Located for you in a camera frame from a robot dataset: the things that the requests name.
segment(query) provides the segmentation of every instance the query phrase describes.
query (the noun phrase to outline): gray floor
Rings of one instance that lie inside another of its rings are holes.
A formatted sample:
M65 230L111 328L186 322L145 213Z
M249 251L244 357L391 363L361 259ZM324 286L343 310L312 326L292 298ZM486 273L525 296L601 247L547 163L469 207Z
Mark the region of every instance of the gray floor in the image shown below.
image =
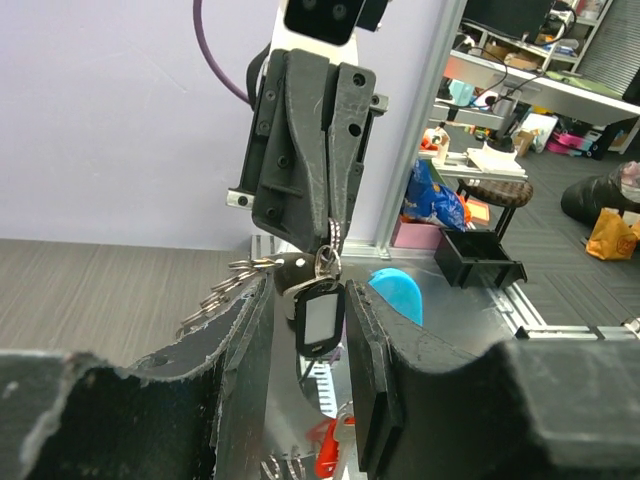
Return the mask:
M454 151L480 145L461 129L449 130ZM503 244L514 259L524 262L529 283L522 288L547 323L619 325L640 315L640 251L624 262L602 262L587 255L580 239L590 229L560 209L569 185L637 158L610 154L598 162L545 151L519 159L534 196L517 211ZM494 221L499 212L492 211Z
M0 348L117 365L165 346L240 252L0 240Z

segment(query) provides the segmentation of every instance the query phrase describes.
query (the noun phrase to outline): computer monitor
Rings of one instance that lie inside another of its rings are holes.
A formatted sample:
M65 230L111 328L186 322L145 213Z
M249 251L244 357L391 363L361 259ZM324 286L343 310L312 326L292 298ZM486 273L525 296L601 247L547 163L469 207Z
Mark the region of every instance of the computer monitor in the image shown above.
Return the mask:
M535 43L555 0L469 0L463 19Z

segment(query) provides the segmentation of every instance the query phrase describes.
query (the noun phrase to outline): brown paper bag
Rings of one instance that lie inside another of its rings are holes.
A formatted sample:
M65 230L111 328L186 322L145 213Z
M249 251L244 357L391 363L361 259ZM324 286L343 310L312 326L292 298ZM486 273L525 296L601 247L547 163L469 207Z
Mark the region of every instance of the brown paper bag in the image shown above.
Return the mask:
M617 213L602 209L587 243L587 253L600 260L628 260L640 238L640 222L627 225Z

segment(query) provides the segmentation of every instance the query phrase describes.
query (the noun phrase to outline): gray carpet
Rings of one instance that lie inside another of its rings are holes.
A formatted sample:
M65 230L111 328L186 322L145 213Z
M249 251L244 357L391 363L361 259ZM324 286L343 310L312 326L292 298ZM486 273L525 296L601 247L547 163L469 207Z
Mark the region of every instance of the gray carpet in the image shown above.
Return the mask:
M448 128L452 150L480 143L459 128ZM603 161L572 158L550 152L529 152L519 163L534 187L529 205L519 209L503 245L512 258L524 262L529 282L522 285L533 305L553 325L619 325L640 316L640 250L623 262L602 262L585 253L580 239L590 229L560 209L564 190L576 181L607 173L636 155L609 154ZM501 209L492 209L497 221Z

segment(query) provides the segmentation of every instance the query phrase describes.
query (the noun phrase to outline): keychain tag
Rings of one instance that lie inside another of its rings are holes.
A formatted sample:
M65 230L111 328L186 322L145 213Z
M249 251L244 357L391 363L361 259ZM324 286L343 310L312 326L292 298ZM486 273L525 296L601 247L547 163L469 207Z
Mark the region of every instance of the keychain tag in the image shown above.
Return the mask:
M333 279L301 293L295 314L298 353L317 358L336 348L342 338L344 311L344 286Z

